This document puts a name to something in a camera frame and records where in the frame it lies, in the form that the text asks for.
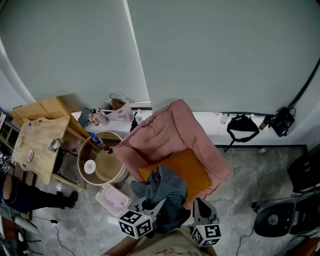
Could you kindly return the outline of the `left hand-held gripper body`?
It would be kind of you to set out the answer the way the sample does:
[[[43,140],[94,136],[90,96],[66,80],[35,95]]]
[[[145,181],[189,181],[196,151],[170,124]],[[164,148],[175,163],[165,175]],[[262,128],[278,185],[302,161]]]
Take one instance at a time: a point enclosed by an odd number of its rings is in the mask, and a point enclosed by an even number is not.
[[[122,233],[139,239],[154,230],[154,222],[157,220],[158,214],[151,214],[151,210],[155,206],[147,206],[145,197],[139,198],[131,208],[127,208],[118,217],[119,228]]]

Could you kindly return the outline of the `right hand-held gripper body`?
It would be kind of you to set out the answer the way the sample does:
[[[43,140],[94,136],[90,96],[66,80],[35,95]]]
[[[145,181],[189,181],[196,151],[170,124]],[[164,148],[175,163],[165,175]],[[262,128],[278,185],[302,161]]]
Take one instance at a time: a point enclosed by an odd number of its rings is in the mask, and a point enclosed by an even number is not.
[[[207,200],[197,197],[193,202],[191,235],[199,247],[213,246],[221,239],[217,209]]]

